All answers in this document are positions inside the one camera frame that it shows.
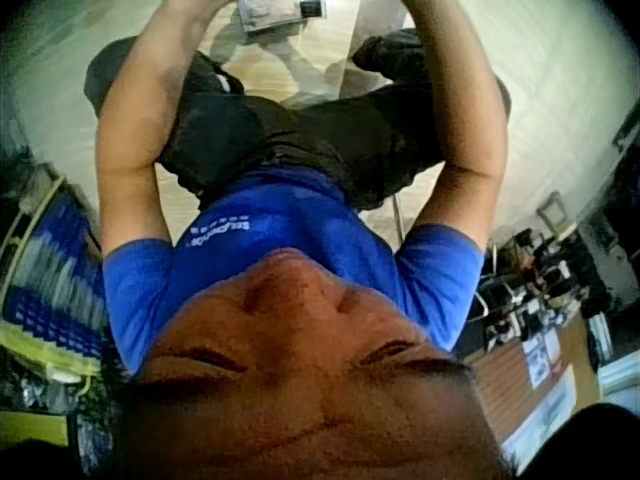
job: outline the paper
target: paper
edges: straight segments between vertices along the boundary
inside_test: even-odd
[[[573,366],[569,365],[560,381],[502,444],[507,458],[516,461],[518,475],[538,453],[544,442],[569,420],[575,404],[576,382]]]
[[[544,337],[538,334],[531,340],[523,342],[522,348],[527,360],[531,386],[535,389],[544,382],[551,373],[551,364],[549,363],[549,355]]]
[[[555,328],[552,328],[544,334],[544,344],[547,348],[547,355],[552,365],[560,360],[560,340]]]

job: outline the leg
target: leg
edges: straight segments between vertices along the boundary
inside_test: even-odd
[[[134,42],[126,38],[110,44],[89,65],[85,95],[96,115]],[[226,78],[230,93],[219,75]],[[270,142],[293,131],[289,113],[277,103],[242,93],[237,79],[203,54],[194,56],[174,129],[158,161],[196,196],[212,198],[222,192],[269,155]]]
[[[357,209],[372,209],[410,185],[444,156],[436,134],[431,84],[414,30],[374,37],[354,55],[361,68],[396,81],[361,97],[316,105],[297,113],[301,128],[330,144],[342,158],[340,179]],[[506,88],[505,108],[510,109]]]

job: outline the eye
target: eye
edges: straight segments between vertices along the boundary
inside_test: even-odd
[[[222,368],[223,370],[229,370],[236,373],[243,373],[247,371],[246,367],[239,365],[229,357],[208,348],[193,347],[188,350],[182,351],[174,356],[190,358],[191,360],[196,360],[198,362],[206,363],[208,365],[212,365],[214,367]]]
[[[393,342],[386,343],[381,348],[379,348],[373,353],[370,353],[364,359],[362,359],[360,361],[360,365],[365,365],[365,366],[371,365],[385,358],[398,355],[399,353],[402,353],[412,347],[415,347],[414,343],[405,342],[402,340],[396,340]]]

